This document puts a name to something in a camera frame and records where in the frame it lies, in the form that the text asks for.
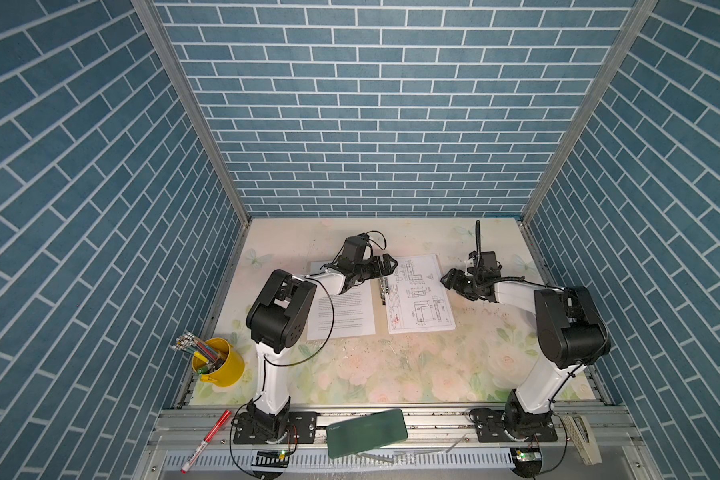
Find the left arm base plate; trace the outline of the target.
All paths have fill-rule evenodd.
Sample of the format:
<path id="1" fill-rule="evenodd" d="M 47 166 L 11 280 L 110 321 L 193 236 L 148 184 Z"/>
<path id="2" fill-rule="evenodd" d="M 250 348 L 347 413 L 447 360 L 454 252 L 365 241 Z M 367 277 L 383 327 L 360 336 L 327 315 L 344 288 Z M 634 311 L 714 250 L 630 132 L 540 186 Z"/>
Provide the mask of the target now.
<path id="1" fill-rule="evenodd" d="M 236 416 L 232 442 L 235 445 L 313 444 L 317 427 L 317 413 L 289 412 L 271 415 L 247 411 Z"/>

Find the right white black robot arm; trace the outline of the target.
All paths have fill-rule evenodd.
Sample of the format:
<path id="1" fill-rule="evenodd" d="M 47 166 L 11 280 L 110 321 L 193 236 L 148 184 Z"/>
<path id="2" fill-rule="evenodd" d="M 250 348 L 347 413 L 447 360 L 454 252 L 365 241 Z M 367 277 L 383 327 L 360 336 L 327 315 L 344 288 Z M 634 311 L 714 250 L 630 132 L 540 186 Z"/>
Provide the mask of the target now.
<path id="1" fill-rule="evenodd" d="M 464 269 L 452 268 L 441 284 L 470 301 L 519 308 L 536 321 L 540 358 L 526 380 L 513 389 L 504 412 L 473 412 L 475 423 L 493 434 L 496 428 L 519 441 L 556 437 L 552 421 L 556 397 L 568 381 L 611 349 L 607 327 L 589 290 L 560 287 L 504 276 L 493 251 L 471 252 Z"/>

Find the beige paper folder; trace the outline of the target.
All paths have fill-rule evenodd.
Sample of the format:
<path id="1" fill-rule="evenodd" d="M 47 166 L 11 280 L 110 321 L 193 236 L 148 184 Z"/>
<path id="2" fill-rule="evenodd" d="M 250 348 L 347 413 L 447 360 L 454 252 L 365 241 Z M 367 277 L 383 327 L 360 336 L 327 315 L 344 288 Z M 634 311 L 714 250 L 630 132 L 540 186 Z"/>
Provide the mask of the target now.
<path id="1" fill-rule="evenodd" d="M 310 309 L 307 339 L 449 331 L 455 320 L 433 254 L 403 257 L 395 272 L 339 296 L 321 288 Z"/>

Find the technical drawing sheet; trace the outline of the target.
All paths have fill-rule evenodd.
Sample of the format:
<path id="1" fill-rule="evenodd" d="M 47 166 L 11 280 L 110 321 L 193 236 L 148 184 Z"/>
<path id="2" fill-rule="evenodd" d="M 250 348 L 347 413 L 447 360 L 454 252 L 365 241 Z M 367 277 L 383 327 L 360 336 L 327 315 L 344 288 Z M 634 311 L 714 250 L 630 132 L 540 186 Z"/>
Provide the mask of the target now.
<path id="1" fill-rule="evenodd" d="M 390 334 L 452 331 L 453 311 L 435 254 L 404 257 L 386 276 L 385 307 Z"/>

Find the metal folder clip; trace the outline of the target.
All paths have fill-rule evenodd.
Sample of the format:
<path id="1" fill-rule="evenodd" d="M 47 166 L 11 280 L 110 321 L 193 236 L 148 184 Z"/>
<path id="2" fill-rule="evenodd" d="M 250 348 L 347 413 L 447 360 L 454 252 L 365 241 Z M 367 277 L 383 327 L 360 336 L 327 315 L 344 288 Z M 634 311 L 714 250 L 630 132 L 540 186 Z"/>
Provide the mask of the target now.
<path id="1" fill-rule="evenodd" d="M 381 277 L 379 279 L 379 289 L 380 289 L 381 303 L 383 305 L 386 305 L 388 295 L 389 295 L 389 281 L 388 281 L 387 277 Z"/>

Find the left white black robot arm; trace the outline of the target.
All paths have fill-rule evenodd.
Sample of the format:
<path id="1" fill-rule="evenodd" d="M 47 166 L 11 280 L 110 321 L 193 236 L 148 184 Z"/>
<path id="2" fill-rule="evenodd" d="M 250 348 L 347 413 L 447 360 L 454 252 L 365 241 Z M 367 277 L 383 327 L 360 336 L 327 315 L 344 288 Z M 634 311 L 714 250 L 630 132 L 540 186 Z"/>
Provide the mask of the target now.
<path id="1" fill-rule="evenodd" d="M 313 356 L 291 363 L 279 360 L 300 340 L 314 301 L 327 299 L 335 312 L 336 298 L 395 272 L 398 261 L 385 252 L 384 245 L 382 254 L 376 254 L 377 246 L 371 234 L 363 232 L 346 238 L 333 260 L 315 274 L 299 277 L 282 269 L 272 271 L 246 317 L 258 362 L 257 393 L 247 406 L 254 421 L 273 430 L 287 422 L 291 397 L 285 370 Z"/>

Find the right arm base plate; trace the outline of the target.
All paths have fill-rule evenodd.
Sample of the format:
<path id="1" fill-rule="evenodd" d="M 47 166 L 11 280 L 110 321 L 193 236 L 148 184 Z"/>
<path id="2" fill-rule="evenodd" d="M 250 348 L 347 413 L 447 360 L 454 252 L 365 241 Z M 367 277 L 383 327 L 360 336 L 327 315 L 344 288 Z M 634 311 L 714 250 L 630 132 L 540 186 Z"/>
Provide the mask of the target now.
<path id="1" fill-rule="evenodd" d="M 469 412 L 480 443 L 496 442 L 556 442 L 557 431 L 552 413 L 529 414 L 520 411 L 498 411 L 475 408 Z"/>

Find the printed text sheet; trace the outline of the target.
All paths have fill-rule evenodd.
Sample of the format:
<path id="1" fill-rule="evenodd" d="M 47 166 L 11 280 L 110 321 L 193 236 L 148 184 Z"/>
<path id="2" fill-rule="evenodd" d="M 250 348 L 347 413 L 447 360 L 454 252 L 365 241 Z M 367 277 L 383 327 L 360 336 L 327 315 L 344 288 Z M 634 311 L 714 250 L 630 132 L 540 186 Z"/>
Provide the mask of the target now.
<path id="1" fill-rule="evenodd" d="M 343 282 L 334 273 L 326 276 L 323 265 L 323 261 L 309 264 L 309 275 L 318 276 L 330 296 L 325 294 L 321 286 L 317 286 L 307 320 L 306 338 L 309 341 L 324 340 L 330 327 L 333 327 L 332 339 L 374 335 L 376 328 L 371 284 L 366 281 L 339 294 Z"/>

